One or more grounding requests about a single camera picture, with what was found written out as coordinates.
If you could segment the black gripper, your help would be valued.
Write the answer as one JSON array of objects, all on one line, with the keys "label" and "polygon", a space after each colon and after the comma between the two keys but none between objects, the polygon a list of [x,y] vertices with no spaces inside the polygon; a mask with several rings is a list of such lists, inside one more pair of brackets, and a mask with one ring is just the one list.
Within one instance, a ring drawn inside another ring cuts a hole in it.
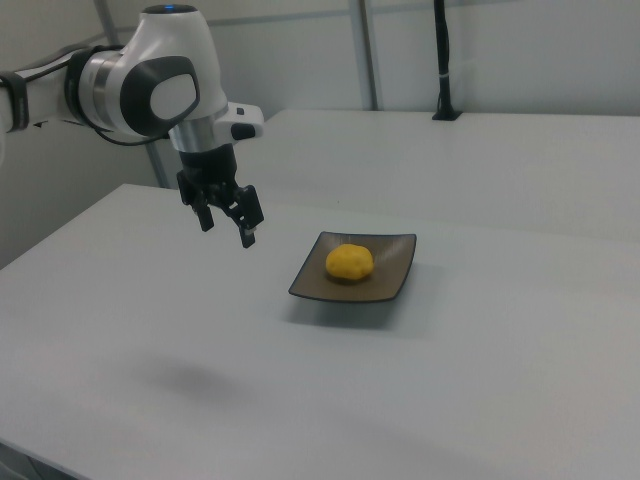
[{"label": "black gripper", "polygon": [[251,247],[264,214],[255,187],[237,185],[233,145],[205,152],[180,152],[179,156],[182,170],[176,178],[181,201],[197,216],[201,230],[208,232],[214,227],[206,193],[222,194],[221,209],[238,227],[242,247]]}]

